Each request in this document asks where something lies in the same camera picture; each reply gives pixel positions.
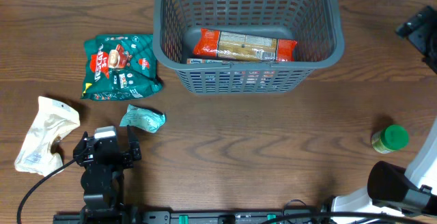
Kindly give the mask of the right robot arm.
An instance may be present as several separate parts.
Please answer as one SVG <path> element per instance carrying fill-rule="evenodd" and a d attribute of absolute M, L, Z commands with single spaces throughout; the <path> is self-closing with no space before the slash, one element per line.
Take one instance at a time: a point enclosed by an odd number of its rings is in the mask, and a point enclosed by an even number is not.
<path fill-rule="evenodd" d="M 422 55 L 423 62 L 436 71 L 436 10 L 425 6 L 400 25 L 396 34 L 407 39 Z M 436 124 L 423 147 L 404 169 L 390 163 L 376 163 L 367 186 L 334 197 L 328 212 L 358 212 L 391 216 L 436 217 Z"/>

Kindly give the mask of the green Nescafe coffee bag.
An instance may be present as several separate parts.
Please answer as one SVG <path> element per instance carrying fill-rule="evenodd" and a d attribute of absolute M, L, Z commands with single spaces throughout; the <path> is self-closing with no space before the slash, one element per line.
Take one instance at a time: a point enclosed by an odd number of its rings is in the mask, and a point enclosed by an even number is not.
<path fill-rule="evenodd" d="M 85 41 L 87 56 L 82 99 L 108 101 L 147 98 L 163 85 L 151 34 L 104 34 Z"/>

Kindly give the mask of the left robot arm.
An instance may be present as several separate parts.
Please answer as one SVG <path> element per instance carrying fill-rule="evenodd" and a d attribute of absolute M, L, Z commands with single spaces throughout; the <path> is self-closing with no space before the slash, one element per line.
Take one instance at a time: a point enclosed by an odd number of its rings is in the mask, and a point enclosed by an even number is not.
<path fill-rule="evenodd" d="M 121 151 L 114 126 L 97 128 L 94 136 L 86 132 L 73 150 L 76 163 L 85 168 L 81 176 L 84 208 L 80 223 L 141 223 L 137 207 L 124 203 L 124 170 L 141 160 L 137 136 L 128 126 L 128 149 Z"/>

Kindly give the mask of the spaghetti pack with orange ends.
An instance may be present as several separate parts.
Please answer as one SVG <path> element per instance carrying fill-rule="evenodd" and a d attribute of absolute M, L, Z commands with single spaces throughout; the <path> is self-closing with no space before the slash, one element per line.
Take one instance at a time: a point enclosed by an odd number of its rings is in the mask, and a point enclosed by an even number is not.
<path fill-rule="evenodd" d="M 295 40 L 201 28 L 193 54 L 236 61 L 290 62 L 297 44 Z"/>

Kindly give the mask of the green lid jar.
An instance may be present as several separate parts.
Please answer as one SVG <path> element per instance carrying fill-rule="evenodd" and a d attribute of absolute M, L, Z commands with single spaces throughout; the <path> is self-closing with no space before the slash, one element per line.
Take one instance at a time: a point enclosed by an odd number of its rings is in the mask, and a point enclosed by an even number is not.
<path fill-rule="evenodd" d="M 375 151 L 388 154 L 399 151 L 409 144 L 409 134 L 400 125 L 390 125 L 371 136 L 371 145 Z"/>

